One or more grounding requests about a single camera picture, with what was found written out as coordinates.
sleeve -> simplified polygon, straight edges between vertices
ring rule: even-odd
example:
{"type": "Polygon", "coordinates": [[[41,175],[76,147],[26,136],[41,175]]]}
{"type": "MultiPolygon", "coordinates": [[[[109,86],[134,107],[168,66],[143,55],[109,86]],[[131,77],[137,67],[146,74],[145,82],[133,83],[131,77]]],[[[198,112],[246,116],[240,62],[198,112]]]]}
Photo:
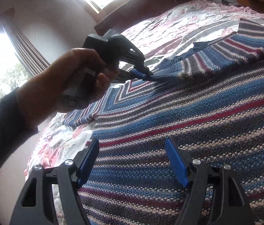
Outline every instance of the sleeve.
{"type": "Polygon", "coordinates": [[[8,157],[28,138],[38,133],[30,129],[22,115],[16,90],[0,100],[0,168],[8,157]]]}

headboard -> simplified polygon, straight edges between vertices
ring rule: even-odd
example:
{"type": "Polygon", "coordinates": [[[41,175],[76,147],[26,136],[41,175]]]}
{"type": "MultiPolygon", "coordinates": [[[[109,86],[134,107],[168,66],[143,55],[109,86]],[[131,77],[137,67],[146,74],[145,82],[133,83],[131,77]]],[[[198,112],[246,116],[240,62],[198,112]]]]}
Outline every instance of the headboard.
{"type": "Polygon", "coordinates": [[[169,9],[192,0],[129,0],[95,26],[98,35],[109,29],[119,33],[151,17],[158,16],[169,9]]]}

gray curtain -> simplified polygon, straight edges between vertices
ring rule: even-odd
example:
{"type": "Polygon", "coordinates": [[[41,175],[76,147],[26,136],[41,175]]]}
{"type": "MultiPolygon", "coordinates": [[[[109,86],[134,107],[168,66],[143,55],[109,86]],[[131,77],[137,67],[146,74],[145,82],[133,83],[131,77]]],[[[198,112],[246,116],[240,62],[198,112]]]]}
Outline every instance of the gray curtain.
{"type": "Polygon", "coordinates": [[[29,73],[34,76],[50,65],[23,32],[16,27],[11,17],[5,18],[2,26],[15,49],[16,56],[29,73]]]}

